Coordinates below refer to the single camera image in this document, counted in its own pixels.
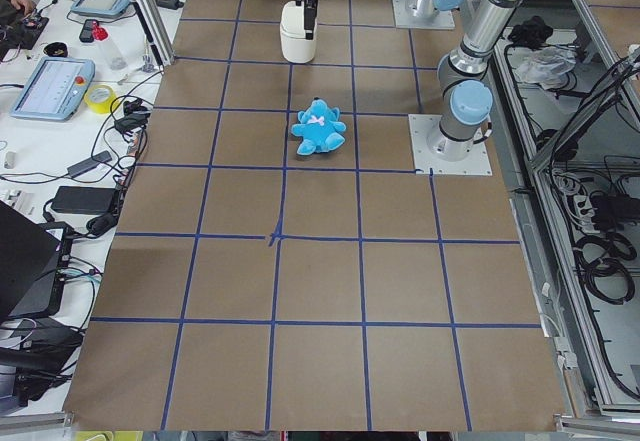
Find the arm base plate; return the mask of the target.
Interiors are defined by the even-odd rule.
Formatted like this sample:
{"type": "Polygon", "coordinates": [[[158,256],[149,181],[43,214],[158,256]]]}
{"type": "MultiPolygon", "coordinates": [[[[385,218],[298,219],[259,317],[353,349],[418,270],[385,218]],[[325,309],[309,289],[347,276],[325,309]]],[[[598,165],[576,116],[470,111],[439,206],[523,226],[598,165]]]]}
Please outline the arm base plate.
{"type": "Polygon", "coordinates": [[[410,114],[409,133],[414,171],[423,175],[491,176],[483,132],[476,129],[467,141],[453,141],[440,131],[440,115],[410,114]]]}
{"type": "Polygon", "coordinates": [[[435,0],[392,0],[396,28],[453,30],[452,9],[435,0]]]}

